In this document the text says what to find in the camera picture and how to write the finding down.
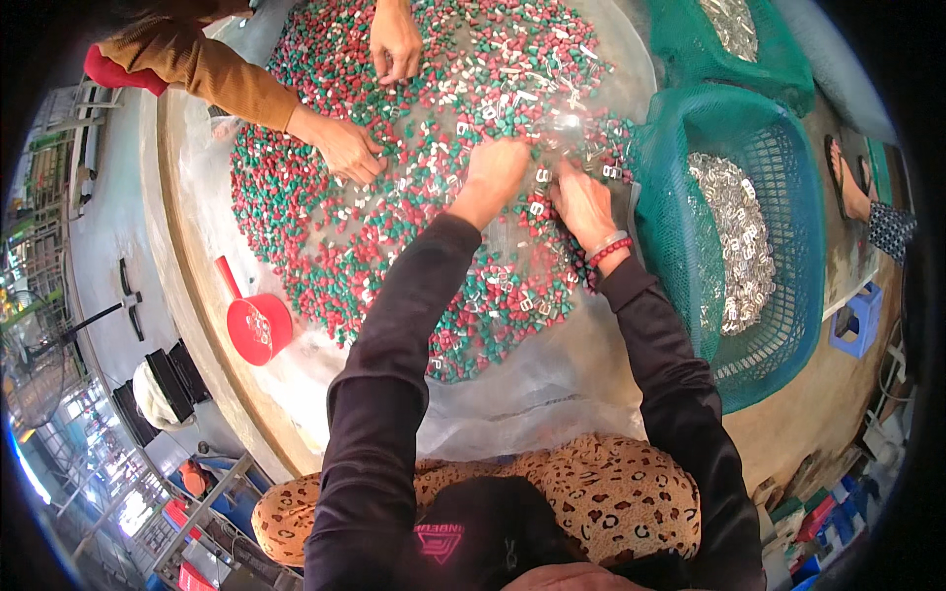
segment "foot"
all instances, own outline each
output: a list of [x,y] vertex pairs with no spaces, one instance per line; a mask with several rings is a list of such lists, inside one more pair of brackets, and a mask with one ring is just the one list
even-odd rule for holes
[[867,184],[867,198],[871,201],[879,201],[877,197],[877,185],[870,178],[870,161],[867,158],[861,159],[861,171],[864,173],[864,182]]
[[848,163],[841,156],[841,147],[837,140],[831,144],[832,174],[841,186],[841,199],[844,201],[844,213],[848,217],[860,219],[867,223],[870,219],[870,200],[864,191],[857,186],[857,181],[850,174]]

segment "metal parts pile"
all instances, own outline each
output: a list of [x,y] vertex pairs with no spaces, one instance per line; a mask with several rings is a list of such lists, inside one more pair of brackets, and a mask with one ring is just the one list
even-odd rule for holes
[[756,61],[759,40],[745,0],[700,0],[723,48],[746,61]]
[[768,229],[752,181],[729,159],[693,152],[690,174],[712,210],[723,246],[726,306],[721,334],[735,335],[759,321],[775,291],[775,263]]

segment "worker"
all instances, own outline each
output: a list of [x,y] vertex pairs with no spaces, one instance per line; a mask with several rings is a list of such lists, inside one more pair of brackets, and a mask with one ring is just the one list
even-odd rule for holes
[[832,172],[834,192],[841,201],[845,217],[864,222],[868,227],[867,241],[886,252],[901,267],[906,258],[906,247],[917,230],[917,219],[906,210],[898,210],[880,203],[877,187],[870,178],[870,162],[861,158],[861,184],[854,182],[848,162],[841,156],[841,147],[830,135],[825,136],[825,150]]
[[[152,71],[181,83],[229,114],[290,133],[315,146],[329,171],[370,183],[387,165],[365,128],[331,119],[302,104],[263,68],[207,39],[201,28],[228,15],[252,16],[247,0],[115,0],[118,26],[98,50],[128,73]],[[372,59],[381,84],[414,77],[423,44],[409,0],[377,0],[371,25]]]
[[415,464],[429,336],[529,162],[518,140],[473,149],[457,199],[391,266],[329,387],[322,473],[264,494],[257,540],[304,567],[307,591],[764,589],[759,518],[710,366],[617,231],[608,189],[564,160],[552,201],[595,255],[650,442],[591,433],[511,461]]

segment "hand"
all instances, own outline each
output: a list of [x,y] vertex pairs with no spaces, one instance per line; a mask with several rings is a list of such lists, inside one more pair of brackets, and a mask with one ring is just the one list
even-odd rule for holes
[[[377,0],[371,23],[371,57],[381,84],[417,76],[423,43],[411,17],[410,0]],[[394,62],[389,68],[388,56]]]
[[466,184],[448,212],[485,228],[516,196],[529,166],[529,145],[522,140],[486,139],[473,148]]
[[383,150],[365,128],[325,117],[305,105],[297,105],[286,131],[319,149],[328,170],[359,185],[369,184],[388,165],[387,158],[375,159],[372,152]]
[[585,251],[597,248],[618,231],[611,219],[611,192],[564,158],[549,193],[558,215]]

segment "blue plastic stool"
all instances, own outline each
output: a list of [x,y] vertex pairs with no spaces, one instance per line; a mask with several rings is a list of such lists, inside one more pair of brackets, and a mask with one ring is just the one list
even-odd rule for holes
[[[860,359],[873,344],[877,338],[877,326],[881,319],[881,304],[884,302],[884,291],[877,287],[873,282],[867,282],[864,286],[867,293],[863,291],[858,293],[845,306],[850,308],[852,315],[848,320],[848,329],[836,336],[838,315],[844,311],[841,308],[831,317],[831,334],[828,336],[828,343],[835,349],[840,349],[848,355]],[[854,340],[845,340],[844,336],[848,333],[856,335]]]

